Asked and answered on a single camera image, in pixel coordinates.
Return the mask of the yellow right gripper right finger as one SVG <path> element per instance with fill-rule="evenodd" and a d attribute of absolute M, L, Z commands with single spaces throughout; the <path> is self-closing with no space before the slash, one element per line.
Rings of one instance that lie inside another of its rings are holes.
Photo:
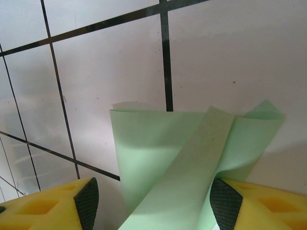
<path fill-rule="evenodd" d="M 210 205 L 220 230 L 307 230 L 307 196 L 216 178 Z"/>

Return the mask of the light green paper sheet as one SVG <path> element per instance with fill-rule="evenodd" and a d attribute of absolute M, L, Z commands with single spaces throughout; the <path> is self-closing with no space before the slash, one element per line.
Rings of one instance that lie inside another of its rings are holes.
<path fill-rule="evenodd" d="M 284 121 L 263 101 L 243 116 L 110 111 L 129 217 L 119 230 L 215 230 L 214 178 L 245 180 Z"/>

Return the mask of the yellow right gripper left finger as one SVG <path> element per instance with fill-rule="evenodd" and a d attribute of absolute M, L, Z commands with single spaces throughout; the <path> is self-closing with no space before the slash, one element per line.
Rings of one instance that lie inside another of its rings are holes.
<path fill-rule="evenodd" d="M 0 230 L 93 230 L 97 179 L 84 178 L 0 204 Z"/>

